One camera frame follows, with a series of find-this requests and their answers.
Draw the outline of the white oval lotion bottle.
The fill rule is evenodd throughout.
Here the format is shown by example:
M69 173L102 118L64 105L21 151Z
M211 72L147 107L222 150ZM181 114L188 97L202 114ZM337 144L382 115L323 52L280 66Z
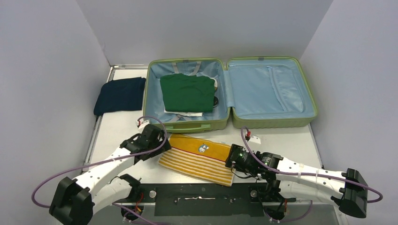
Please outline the white oval lotion bottle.
M214 91L217 91L218 89L218 82L216 79L212 78L212 80L214 81Z

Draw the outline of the navy blue cloth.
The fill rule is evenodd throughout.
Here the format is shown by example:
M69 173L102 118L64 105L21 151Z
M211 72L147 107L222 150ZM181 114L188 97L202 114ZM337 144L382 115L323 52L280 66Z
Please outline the navy blue cloth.
M119 111L140 111L145 83L146 79L143 77L111 80L105 83L101 87L93 114L101 116Z

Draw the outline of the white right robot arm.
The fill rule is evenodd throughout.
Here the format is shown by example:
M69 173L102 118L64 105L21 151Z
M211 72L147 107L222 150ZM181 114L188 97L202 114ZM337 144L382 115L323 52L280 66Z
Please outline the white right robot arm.
M367 216L367 183L359 171L326 171L269 152L250 153L233 144L225 160L227 168L265 180L272 201L307 199L338 207L351 217Z

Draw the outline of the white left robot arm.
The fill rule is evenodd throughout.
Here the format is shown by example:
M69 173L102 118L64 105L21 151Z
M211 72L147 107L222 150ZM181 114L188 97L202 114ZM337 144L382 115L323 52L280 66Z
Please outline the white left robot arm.
M73 179L63 178L49 214L63 225L86 225L95 213L116 201L140 200L144 196L140 181L123 171L170 148L164 129L145 125L140 133L124 140L105 163Z

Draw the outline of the green suitcase with blue lining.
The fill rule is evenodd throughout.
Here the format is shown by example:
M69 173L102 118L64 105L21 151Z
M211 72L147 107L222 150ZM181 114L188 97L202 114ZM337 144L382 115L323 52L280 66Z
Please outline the green suitcase with blue lining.
M160 78L170 74L207 76L218 82L212 112L184 117L164 112ZM155 60L147 71L143 114L171 133L235 128L304 127L318 114L300 63L293 57L237 57Z

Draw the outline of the white shirt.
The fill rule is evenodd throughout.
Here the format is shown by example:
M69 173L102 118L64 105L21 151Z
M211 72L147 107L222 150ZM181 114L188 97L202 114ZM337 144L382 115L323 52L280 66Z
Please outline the white shirt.
M180 116L184 116L184 117L202 117L203 116L203 112L173 112L173 111L167 111L166 109L164 109L165 113L168 114L176 114L176 115L180 115Z

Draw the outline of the yellow striped towel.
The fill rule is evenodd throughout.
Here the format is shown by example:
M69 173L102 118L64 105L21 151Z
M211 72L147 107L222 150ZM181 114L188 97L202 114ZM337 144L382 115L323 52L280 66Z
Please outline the yellow striped towel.
M182 134L172 134L169 143L171 149L160 157L160 166L191 178L232 186L234 174L225 166L230 145Z

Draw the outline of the black round cosmetic jar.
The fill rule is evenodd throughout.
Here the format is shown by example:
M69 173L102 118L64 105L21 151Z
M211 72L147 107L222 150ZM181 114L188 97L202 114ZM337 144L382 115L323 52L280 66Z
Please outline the black round cosmetic jar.
M213 108L217 107L218 104L219 104L219 99L218 97L214 96Z

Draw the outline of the dark green cloth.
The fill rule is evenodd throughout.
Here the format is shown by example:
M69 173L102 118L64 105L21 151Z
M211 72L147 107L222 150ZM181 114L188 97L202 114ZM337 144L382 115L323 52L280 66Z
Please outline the dark green cloth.
M215 81L207 76L170 74L160 78L165 110L181 113L213 111Z

